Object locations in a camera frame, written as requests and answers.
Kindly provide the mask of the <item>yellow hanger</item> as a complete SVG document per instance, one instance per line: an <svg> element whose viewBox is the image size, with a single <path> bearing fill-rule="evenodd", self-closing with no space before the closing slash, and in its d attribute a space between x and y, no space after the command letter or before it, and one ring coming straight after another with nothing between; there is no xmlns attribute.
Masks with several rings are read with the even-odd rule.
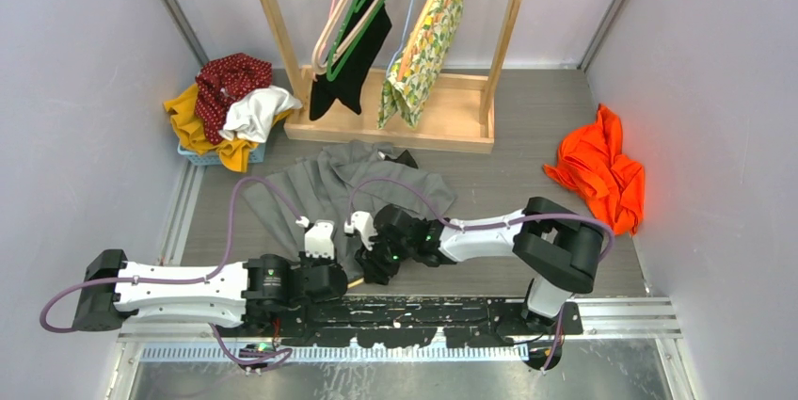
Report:
<svg viewBox="0 0 798 400"><path fill-rule="evenodd" d="M352 280L352 281L350 281L350 282L347 284L347 288L348 288L348 289L353 289L353 288L355 288L355 287L357 287L357 286L359 286L359 285L362 285L363 283L364 283L364 278L360 278L360 279Z"/></svg>

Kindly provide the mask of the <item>grey garment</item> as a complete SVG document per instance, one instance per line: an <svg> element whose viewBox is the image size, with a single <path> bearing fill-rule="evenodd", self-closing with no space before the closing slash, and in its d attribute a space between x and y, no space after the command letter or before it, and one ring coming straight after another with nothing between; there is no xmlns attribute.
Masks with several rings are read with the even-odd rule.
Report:
<svg viewBox="0 0 798 400"><path fill-rule="evenodd" d="M355 209L375 214L388 204L424 218L434 212L446 212L457 199L443 177L418 167L408 150L400 151L390 143L367 143L353 140L326 146L316 155L299 158L295 164L266 177L277 190L310 221L335 223L333 242L339 263L350 280L359 279L362 269L355 262L359 243L343 233L349 217L348 201L352 191L369 179L391 178L412 186L430 202L425 205L401 185L377 181L365 185L355 196Z"/></svg>

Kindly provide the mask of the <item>lemon print skirt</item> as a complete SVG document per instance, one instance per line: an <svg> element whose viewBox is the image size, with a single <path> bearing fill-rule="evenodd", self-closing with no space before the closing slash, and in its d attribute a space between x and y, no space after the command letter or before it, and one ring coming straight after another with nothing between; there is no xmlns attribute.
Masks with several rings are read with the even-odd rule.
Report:
<svg viewBox="0 0 798 400"><path fill-rule="evenodd" d="M402 54L383 82L376 127L400 115L410 128L419 125L432 87L461 24L464 0L427 0Z"/></svg>

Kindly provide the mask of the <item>black skirt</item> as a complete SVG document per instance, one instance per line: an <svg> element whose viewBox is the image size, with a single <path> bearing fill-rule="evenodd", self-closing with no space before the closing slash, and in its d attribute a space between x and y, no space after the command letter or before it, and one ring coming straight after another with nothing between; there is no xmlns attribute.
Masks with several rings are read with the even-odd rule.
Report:
<svg viewBox="0 0 798 400"><path fill-rule="evenodd" d="M362 86L391 28L391 19L382 4L369 25L363 29L358 43L352 43L349 47L350 56L339 69L337 77L332 81L325 74L315 77L311 88L311 121L321 119L335 101L356 115L361 114Z"/></svg>

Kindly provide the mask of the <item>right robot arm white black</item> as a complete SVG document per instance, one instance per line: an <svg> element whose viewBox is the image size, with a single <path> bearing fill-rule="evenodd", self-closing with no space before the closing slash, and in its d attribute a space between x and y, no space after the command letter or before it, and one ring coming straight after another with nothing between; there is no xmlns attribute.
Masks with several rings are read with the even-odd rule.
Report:
<svg viewBox="0 0 798 400"><path fill-rule="evenodd" d="M569 298L593 291L599 263L614 243L606 223L542 197L507 215L476 220L422 219L390 204L375 215L353 213L344 231L361 241L355 259L367 283L387 284L405 260L439 267L519 259L535 273L522 321L537 335L557 325Z"/></svg>

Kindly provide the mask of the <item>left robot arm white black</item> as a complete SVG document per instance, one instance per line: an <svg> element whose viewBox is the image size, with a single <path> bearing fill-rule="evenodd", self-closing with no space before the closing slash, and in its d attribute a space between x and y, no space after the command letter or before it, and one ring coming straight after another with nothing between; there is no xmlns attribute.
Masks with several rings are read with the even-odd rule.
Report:
<svg viewBox="0 0 798 400"><path fill-rule="evenodd" d="M199 323L268 333L284 312L341 298L348 278L334 260L307 258L300 265L275 254L225 265L157 266L106 249L87 267L72 327L119 329L125 322Z"/></svg>

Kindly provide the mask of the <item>wooden hanger rack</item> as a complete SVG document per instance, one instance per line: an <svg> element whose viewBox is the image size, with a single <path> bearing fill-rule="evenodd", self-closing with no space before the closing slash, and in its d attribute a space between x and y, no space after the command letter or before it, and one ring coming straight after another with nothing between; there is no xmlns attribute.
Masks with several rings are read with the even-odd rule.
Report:
<svg viewBox="0 0 798 400"><path fill-rule="evenodd" d="M489 153L494 146L494 97L503 63L523 0L508 0L502 30L488 75L443 73L431 87L431 98L415 129L400 123L376 126L378 79L372 69L362 92L366 103L360 115L333 105L321 119L310 119L311 68L298 63L279 0L260 0L290 85L303 107L285 121L286 135L295 140L345 142L352 139L389 141L412 149Z"/></svg>

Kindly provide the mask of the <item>beige hanger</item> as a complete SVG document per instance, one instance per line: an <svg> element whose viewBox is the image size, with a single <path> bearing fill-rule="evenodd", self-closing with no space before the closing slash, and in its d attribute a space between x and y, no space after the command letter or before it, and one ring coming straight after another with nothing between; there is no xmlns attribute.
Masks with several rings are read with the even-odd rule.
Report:
<svg viewBox="0 0 798 400"><path fill-rule="evenodd" d="M322 33L314 46L311 53L311 68L316 75L326 74L324 64L327 61L328 51L342 27L343 18L350 3L351 0L338 0L333 15L328 17Z"/></svg>

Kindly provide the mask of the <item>orange hanger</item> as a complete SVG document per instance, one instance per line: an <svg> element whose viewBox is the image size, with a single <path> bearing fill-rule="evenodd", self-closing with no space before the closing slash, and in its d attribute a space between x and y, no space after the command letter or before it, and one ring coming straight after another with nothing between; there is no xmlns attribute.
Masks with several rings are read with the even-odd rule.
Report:
<svg viewBox="0 0 798 400"><path fill-rule="evenodd" d="M463 13L463 0L426 0L387 77L400 85L429 79L442 66Z"/></svg>

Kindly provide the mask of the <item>mustard yellow garment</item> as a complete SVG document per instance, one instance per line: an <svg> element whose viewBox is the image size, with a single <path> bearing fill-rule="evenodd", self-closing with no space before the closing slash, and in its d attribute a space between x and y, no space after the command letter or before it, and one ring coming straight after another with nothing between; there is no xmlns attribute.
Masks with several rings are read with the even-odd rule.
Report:
<svg viewBox="0 0 798 400"><path fill-rule="evenodd" d="M216 152L223 162L222 166L228 170L234 172L247 171L248 153L260 144L265 143L254 143L239 138L234 140L223 138L220 144L211 144L205 137L201 119L195 115L197 93L198 88L194 85L179 97L164 102L170 124L178 137L180 145L200 155L206 152ZM280 113L275 118L273 126L280 118L287 117L293 111Z"/></svg>

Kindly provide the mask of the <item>light blue plastic basket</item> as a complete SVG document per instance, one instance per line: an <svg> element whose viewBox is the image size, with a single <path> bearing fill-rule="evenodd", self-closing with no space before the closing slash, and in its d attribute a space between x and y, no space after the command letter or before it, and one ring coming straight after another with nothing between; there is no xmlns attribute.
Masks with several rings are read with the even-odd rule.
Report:
<svg viewBox="0 0 798 400"><path fill-rule="evenodd" d="M222 165L223 162L216 152L206 152L203 155L185 149L180 144L177 145L177 153L185 157L191 164L195 166L217 166ZM265 145L260 144L257 148L248 153L247 165L254 163L262 163L265 154Z"/></svg>

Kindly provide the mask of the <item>white garment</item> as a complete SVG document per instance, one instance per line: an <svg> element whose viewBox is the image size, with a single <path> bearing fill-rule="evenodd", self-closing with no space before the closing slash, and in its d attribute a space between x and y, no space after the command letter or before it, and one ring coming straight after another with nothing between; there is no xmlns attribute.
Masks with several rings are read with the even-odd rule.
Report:
<svg viewBox="0 0 798 400"><path fill-rule="evenodd" d="M275 118L301 106L301 101L287 89L276 86L257 88L231 105L218 133L226 140L239 138L265 143Z"/></svg>

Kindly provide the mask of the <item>orange garment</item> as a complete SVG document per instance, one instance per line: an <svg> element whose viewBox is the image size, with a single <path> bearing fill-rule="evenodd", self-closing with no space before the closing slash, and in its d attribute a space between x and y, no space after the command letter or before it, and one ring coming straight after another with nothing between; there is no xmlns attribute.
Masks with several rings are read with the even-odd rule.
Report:
<svg viewBox="0 0 798 400"><path fill-rule="evenodd" d="M594 218L616 235L638 233L644 219L644 165L623 152L621 119L601 104L595 121L569 133L560 143L556 163L543 172L576 193Z"/></svg>

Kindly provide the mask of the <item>red polka dot garment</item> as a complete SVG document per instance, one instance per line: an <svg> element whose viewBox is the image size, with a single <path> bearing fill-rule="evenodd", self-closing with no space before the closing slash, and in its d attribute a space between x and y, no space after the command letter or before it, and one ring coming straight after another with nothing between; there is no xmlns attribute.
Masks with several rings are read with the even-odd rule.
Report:
<svg viewBox="0 0 798 400"><path fill-rule="evenodd" d="M272 84L272 64L244 53L211 60L195 77L198 88L195 115L203 123L206 139L213 145L222 142L219 134L231 106L251 91Z"/></svg>

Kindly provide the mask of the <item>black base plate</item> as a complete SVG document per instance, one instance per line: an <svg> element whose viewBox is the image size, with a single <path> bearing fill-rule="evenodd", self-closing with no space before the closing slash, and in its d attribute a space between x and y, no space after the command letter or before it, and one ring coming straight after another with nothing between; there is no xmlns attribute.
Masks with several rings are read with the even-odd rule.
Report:
<svg viewBox="0 0 798 400"><path fill-rule="evenodd" d="M283 310L249 306L242 324L219 327L224 338L276 337L297 347L365 348L429 346L437 333L449 348L508 347L551 336L580 335L576 302L561 318L535 318L520 297L503 296L343 296Z"/></svg>

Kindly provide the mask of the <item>aluminium slotted rail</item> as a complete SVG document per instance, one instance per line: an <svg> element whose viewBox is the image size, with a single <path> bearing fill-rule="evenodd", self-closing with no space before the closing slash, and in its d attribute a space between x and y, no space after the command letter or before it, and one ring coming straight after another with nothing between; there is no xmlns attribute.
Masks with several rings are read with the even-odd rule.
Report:
<svg viewBox="0 0 798 400"><path fill-rule="evenodd" d="M525 346L449 348L443 341L427 346L371 348L351 344L346 347L295 347L291 362L454 362L454 361L526 361ZM139 358L142 362L228 362L217 343L146 344Z"/></svg>

